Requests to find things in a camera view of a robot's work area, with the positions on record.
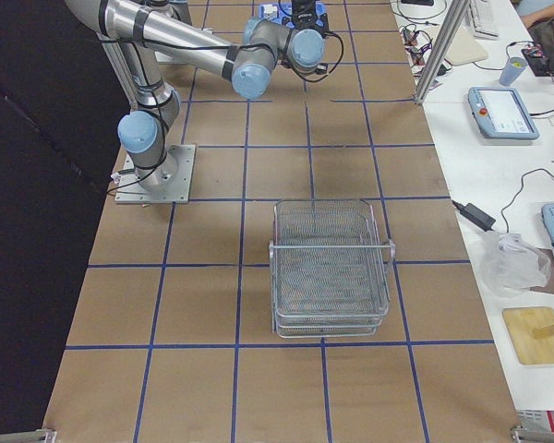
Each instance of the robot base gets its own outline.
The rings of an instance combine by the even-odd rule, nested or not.
[[[195,145],[173,145],[168,149],[172,155],[178,170],[175,178],[160,192],[151,192],[140,184],[124,187],[116,192],[114,201],[119,204],[151,204],[151,203],[188,203],[188,195],[191,189],[193,176],[193,164],[195,163]],[[126,157],[125,169],[133,169],[133,162]],[[136,181],[133,174],[123,175],[119,186],[128,185]]]

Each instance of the plastic cup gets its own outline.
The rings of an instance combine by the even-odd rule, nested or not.
[[[511,84],[524,72],[527,62],[521,57],[511,57],[507,60],[507,65],[502,69],[499,78],[501,86],[511,86]]]

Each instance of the blue joint cap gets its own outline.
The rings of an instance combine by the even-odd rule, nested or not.
[[[154,117],[143,111],[135,111],[121,119],[117,135],[126,150],[140,154],[148,150],[156,140],[158,125]]]
[[[315,66],[324,55],[324,40],[316,30],[301,30],[292,39],[291,52],[299,65]]]
[[[252,34],[254,33],[257,25],[262,21],[262,18],[253,17],[247,21],[246,26],[244,27],[244,35],[242,36],[242,43],[249,44]]]
[[[245,99],[260,97],[271,81],[271,72],[263,65],[248,63],[232,74],[232,87]]]

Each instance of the wooden board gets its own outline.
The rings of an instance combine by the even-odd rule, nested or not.
[[[533,330],[554,325],[551,307],[522,307],[502,311],[511,341],[522,365],[554,364],[554,336],[535,339]]]
[[[427,33],[431,39],[437,39],[441,26],[427,28]],[[454,66],[465,65],[467,63],[479,62],[488,58],[487,51],[480,46],[469,30],[460,27],[453,37],[445,58]]]

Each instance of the plastic bag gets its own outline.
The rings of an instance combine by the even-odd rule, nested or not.
[[[544,287],[550,279],[550,259],[517,233],[488,232],[485,237],[484,280],[501,293],[505,287],[527,290]]]

